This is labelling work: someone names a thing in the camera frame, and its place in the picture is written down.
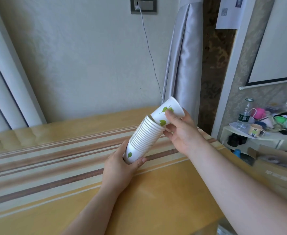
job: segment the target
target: white cable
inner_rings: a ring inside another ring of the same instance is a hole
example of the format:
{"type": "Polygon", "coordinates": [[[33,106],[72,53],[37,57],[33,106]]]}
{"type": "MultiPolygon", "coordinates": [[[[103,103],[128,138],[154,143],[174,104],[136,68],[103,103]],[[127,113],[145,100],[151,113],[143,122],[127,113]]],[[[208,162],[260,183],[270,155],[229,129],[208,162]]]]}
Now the white cable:
{"type": "Polygon", "coordinates": [[[143,23],[143,16],[142,16],[142,12],[141,12],[141,6],[139,6],[139,10],[140,10],[140,14],[141,14],[141,20],[142,20],[143,30],[144,30],[144,33],[145,33],[145,35],[146,35],[146,40],[147,40],[147,45],[148,45],[149,54],[150,54],[150,57],[151,57],[151,60],[152,60],[152,64],[153,64],[153,70],[154,70],[155,79],[157,80],[157,84],[158,84],[158,86],[159,86],[159,91],[160,91],[160,96],[161,96],[161,99],[162,99],[162,102],[163,102],[163,97],[162,97],[162,93],[161,93],[160,84],[159,84],[159,81],[158,81],[158,79],[157,79],[157,74],[155,73],[154,62],[153,62],[153,58],[152,58],[152,55],[151,55],[151,52],[150,52],[150,48],[149,48],[149,42],[148,42],[148,37],[147,37],[147,34],[146,34],[146,29],[145,29],[144,23],[143,23]]]}

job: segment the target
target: bottle label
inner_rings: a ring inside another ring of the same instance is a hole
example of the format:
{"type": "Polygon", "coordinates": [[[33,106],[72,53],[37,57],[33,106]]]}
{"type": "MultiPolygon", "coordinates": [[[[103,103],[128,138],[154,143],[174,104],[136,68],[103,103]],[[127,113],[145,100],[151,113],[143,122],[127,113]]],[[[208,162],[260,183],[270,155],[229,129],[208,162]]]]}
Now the bottle label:
{"type": "Polygon", "coordinates": [[[250,116],[248,115],[242,115],[242,114],[239,114],[239,116],[238,116],[238,120],[240,121],[240,122],[248,122],[249,121],[249,118],[250,118],[250,116]]]}

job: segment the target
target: paper sheet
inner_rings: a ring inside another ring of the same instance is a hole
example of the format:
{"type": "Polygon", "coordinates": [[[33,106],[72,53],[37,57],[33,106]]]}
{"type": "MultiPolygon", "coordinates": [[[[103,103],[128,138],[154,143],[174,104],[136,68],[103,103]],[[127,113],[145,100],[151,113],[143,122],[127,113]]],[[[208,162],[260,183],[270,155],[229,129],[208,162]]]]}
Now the paper sheet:
{"type": "Polygon", "coordinates": [[[246,0],[221,0],[216,29],[238,29],[246,0]]]}

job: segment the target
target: cardboard box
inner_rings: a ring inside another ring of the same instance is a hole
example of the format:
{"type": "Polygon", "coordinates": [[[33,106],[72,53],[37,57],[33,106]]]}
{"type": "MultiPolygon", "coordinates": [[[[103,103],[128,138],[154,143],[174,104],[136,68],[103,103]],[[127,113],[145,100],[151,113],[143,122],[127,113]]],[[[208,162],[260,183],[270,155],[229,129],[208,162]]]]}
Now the cardboard box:
{"type": "Polygon", "coordinates": [[[275,155],[282,163],[287,163],[287,152],[260,145],[259,150],[248,148],[249,156],[256,159],[253,168],[274,183],[287,188],[287,168],[260,159],[263,155],[275,155]]]}

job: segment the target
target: gray curtain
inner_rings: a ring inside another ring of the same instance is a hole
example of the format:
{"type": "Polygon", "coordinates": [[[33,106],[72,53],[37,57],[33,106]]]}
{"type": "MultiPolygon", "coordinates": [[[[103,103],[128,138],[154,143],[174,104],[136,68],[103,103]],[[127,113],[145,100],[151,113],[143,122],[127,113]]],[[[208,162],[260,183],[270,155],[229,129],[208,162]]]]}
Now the gray curtain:
{"type": "Polygon", "coordinates": [[[180,0],[166,66],[163,99],[173,96],[198,122],[203,45],[203,0],[180,0]]]}

